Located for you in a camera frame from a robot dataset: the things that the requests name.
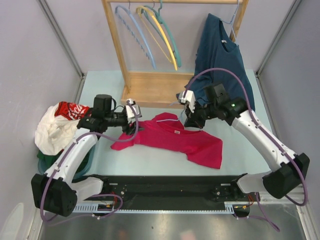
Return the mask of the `thin blue hanger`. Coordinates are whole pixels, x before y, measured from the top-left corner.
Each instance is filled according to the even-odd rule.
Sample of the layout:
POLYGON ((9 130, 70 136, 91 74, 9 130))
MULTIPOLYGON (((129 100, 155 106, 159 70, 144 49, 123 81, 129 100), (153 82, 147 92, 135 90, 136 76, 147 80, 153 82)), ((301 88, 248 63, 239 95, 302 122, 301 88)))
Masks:
MULTIPOLYGON (((170 103, 169 106, 178 105, 178 104, 181 105, 180 102, 175 101, 175 102, 173 102, 173 103, 170 103)), ((167 119, 157 120, 156 122, 157 122, 157 123, 161 123, 161 122, 180 122, 181 124, 183 124, 183 123, 184 123, 184 122, 183 122, 183 113, 185 112, 185 110, 186 110, 186 106, 183 105, 183 109, 182 109, 182 111, 180 112, 180 115, 179 115, 179 117, 178 117, 177 119, 167 118, 167 119)))

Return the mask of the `pink t shirt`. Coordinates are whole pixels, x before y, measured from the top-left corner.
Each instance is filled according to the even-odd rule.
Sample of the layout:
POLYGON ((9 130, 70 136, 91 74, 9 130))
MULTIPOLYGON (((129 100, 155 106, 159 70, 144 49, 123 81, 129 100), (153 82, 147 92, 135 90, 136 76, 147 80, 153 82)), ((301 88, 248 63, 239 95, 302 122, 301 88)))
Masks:
POLYGON ((121 151, 134 145, 143 145, 152 148, 169 150, 186 155, 188 161, 197 165, 220 169, 223 160, 223 141, 203 130, 186 130, 179 121, 156 122, 163 119, 177 119, 178 116, 163 112, 151 120, 140 121, 143 131, 136 137, 124 133, 111 145, 111 149, 121 151))

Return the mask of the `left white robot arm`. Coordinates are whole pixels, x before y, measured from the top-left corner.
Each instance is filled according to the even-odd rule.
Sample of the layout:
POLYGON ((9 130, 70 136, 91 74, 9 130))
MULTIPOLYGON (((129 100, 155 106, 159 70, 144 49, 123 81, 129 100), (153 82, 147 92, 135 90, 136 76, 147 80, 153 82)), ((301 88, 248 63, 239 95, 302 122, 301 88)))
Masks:
POLYGON ((140 106, 133 99, 127 99, 122 111, 112 108, 115 100, 108 94, 98 94, 88 115, 80 119, 71 142, 54 164, 44 174, 35 174, 31 188, 35 207, 40 211, 44 222, 50 222, 45 213, 68 217, 79 202, 89 198, 105 200, 111 188, 100 175, 90 175, 74 182, 74 176, 87 153, 100 138, 116 141, 105 135, 110 127, 120 127, 122 132, 133 140, 139 131, 140 106))

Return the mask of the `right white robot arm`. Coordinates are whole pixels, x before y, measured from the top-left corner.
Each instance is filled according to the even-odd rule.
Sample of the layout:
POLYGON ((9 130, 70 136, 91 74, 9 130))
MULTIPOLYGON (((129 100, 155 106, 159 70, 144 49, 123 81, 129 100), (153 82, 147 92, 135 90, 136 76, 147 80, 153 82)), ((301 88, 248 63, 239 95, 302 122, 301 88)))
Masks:
POLYGON ((251 192, 267 191, 276 199, 287 197, 298 185, 305 185, 310 159, 305 153, 297 154, 285 146, 258 120, 244 98, 231 99, 222 84, 204 89, 208 103, 201 106, 191 90, 178 95, 185 105, 185 127, 202 129, 205 122, 218 118, 240 132, 261 154, 269 171, 240 175, 230 188, 231 196, 242 201, 251 192))

